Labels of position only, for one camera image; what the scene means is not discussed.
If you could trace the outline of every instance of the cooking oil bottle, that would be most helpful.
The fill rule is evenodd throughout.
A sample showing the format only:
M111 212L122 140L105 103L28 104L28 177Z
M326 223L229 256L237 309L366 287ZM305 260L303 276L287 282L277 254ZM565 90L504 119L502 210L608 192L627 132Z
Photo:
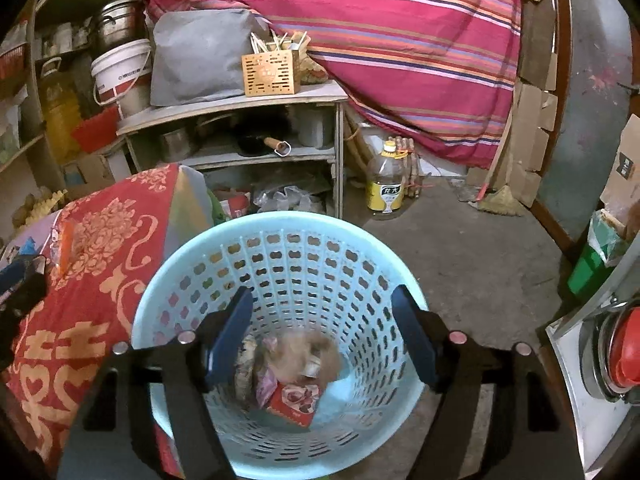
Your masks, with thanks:
M71 132L82 117L73 79L70 74L59 71L61 62L61 57L54 57L42 65L38 93L51 151L58 164L66 164L80 153Z
M367 165L367 207L373 218L386 220L400 215L406 173L395 141L385 141L382 151Z

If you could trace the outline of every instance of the red fabric cover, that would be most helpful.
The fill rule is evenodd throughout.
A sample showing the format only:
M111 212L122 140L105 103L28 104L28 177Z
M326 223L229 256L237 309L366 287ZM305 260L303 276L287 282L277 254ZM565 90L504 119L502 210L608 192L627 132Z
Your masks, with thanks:
M139 173L72 202L56 220L54 229L76 223L74 257L65 276L52 268L47 297L23 320L8 381L51 472L100 362L130 340L140 297L162 264L177 174L177 164Z

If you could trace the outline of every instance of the broom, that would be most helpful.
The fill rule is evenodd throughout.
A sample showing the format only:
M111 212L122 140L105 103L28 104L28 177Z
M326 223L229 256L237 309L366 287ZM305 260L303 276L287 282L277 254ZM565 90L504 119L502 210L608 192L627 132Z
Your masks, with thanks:
M505 216L522 216L524 215L526 209L513 197L513 195L511 194L511 189L507 184L502 186L497 193L493 193L485 197L486 190L489 187L491 179L494 177L495 170L497 169L498 163L500 162L500 158L502 156L502 152L504 151L504 147L507 145L507 140L509 139L509 135L511 134L512 121L513 106L511 107L511 110L509 110L507 122L504 125L504 131L502 133L502 138L500 139L498 149L495 152L494 160L491 161L489 171L484 178L484 184L482 184L482 187L480 188L480 191L478 191L478 195L476 196L476 204L480 211L486 211L488 213Z

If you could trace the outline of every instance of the light blue plastic laundry basket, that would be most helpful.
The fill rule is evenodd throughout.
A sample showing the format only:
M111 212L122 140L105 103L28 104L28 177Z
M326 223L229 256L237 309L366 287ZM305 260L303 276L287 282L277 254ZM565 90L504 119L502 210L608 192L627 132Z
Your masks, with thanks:
M228 387L206 395L211 419L238 476L302 480L344 469L374 452L408 417L422 392L391 315L404 283L426 309L418 283L386 245L347 222L273 212L214 227L180 248L149 283L133 324L134 348L163 344L220 310L239 285L254 292L250 331L317 328L343 355L308 430L275 415L244 412ZM162 387L151 391L158 424L171 426Z

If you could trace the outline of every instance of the pink striped blanket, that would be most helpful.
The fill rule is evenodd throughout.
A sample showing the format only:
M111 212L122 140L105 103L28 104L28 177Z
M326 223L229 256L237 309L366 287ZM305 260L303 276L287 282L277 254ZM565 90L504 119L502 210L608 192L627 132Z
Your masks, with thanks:
M149 0L168 10L249 7L311 56L368 120L437 156L488 167L511 105L520 0Z

